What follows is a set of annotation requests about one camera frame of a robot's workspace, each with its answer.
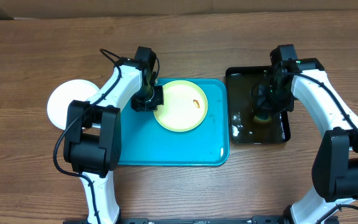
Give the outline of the green yellow sponge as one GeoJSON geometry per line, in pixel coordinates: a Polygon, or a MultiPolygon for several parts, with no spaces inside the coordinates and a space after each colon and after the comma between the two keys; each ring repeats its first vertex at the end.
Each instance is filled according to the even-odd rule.
{"type": "Polygon", "coordinates": [[[254,116],[253,122],[260,124],[268,124],[272,122],[272,118],[269,114],[257,114],[254,116]]]}

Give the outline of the yellow plate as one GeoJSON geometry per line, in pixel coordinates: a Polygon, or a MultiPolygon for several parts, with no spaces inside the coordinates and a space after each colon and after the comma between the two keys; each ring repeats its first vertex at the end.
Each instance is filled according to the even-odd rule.
{"type": "Polygon", "coordinates": [[[180,133],[199,126],[207,112],[207,96],[197,84],[174,80],[163,85],[163,104],[154,116],[163,128],[180,133]]]}

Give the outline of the white plate with ketchup streak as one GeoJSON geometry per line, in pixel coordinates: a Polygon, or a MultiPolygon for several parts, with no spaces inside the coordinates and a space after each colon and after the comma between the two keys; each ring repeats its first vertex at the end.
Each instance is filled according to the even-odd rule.
{"type": "Polygon", "coordinates": [[[47,115],[51,123],[64,130],[67,123],[68,106],[73,100],[86,101],[99,88],[88,80],[70,80],[58,86],[50,95],[47,115]]]}

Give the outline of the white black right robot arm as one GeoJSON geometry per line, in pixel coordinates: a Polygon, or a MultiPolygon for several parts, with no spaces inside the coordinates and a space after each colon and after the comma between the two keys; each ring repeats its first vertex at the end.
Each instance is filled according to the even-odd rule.
{"type": "Polygon", "coordinates": [[[341,99],[317,58],[277,61],[250,91],[257,119],[267,119],[299,100],[322,136],[312,187],[290,205],[282,223],[326,223],[342,208],[358,210],[358,115],[341,99]]]}

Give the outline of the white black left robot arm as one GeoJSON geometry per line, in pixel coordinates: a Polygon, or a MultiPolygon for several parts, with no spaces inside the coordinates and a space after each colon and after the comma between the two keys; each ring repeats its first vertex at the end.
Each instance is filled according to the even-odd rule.
{"type": "Polygon", "coordinates": [[[155,111],[163,103],[156,85],[160,65],[152,51],[134,58],[102,53],[114,64],[112,77],[91,99],[68,105],[65,129],[53,150],[53,163],[62,174],[82,181],[88,204],[85,223],[116,223],[120,208],[112,175],[122,149],[121,111],[155,111]]]}

